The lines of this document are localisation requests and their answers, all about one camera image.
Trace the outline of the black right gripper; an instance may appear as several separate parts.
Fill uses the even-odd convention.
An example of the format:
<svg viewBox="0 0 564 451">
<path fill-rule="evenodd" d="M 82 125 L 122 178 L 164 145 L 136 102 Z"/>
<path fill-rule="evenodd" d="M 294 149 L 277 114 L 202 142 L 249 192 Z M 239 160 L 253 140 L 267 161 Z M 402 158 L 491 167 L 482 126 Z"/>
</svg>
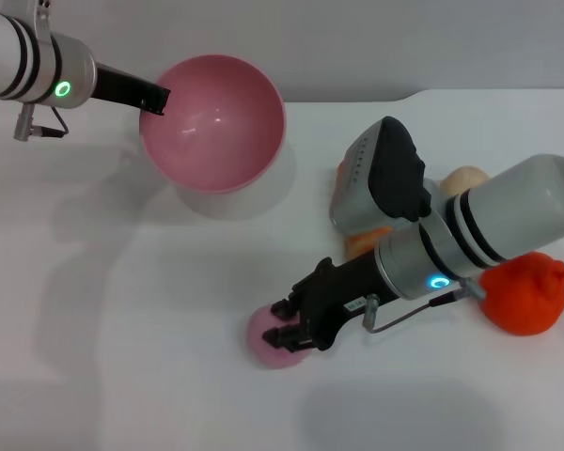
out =
<svg viewBox="0 0 564 451">
<path fill-rule="evenodd" d="M 351 312 L 345 305 L 372 294 L 382 304 L 399 297 L 384 280 L 375 252 L 368 251 L 340 266 L 327 257 L 312 274 L 292 287 L 288 299 L 270 307 L 274 317 L 284 322 L 300 319 L 300 323 L 269 329 L 262 339 L 271 347 L 288 352 L 328 350 L 340 329 L 364 312 L 363 308 Z"/>
</svg>

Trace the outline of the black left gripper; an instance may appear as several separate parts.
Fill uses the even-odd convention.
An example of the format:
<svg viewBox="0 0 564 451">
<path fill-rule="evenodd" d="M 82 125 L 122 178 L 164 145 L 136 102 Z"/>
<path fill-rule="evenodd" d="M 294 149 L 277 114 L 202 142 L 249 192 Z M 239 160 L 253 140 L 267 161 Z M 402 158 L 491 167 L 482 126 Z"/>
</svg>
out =
<svg viewBox="0 0 564 451">
<path fill-rule="evenodd" d="M 170 90 L 166 87 L 146 84 L 127 72 L 98 63 L 93 99 L 124 104 L 144 112 L 162 116 Z"/>
</svg>

